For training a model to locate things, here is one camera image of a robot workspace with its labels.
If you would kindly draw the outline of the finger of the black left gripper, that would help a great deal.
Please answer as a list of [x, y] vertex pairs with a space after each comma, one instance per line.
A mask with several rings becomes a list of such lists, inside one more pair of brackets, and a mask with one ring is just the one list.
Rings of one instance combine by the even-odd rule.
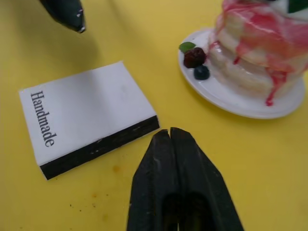
[[56, 22], [78, 33], [86, 31], [84, 10], [80, 0], [40, 0], [39, 2]]

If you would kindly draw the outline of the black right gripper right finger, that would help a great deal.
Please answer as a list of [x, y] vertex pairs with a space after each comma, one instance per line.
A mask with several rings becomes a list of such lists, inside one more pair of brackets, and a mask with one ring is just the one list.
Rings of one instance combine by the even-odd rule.
[[225, 181], [193, 136], [171, 128], [182, 206], [181, 231], [242, 231]]

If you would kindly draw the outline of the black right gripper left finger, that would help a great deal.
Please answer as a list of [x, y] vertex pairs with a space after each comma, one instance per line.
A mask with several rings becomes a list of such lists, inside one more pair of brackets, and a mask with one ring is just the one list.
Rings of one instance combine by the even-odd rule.
[[156, 133], [132, 180], [128, 231], [176, 231], [180, 187], [173, 144], [167, 130]]

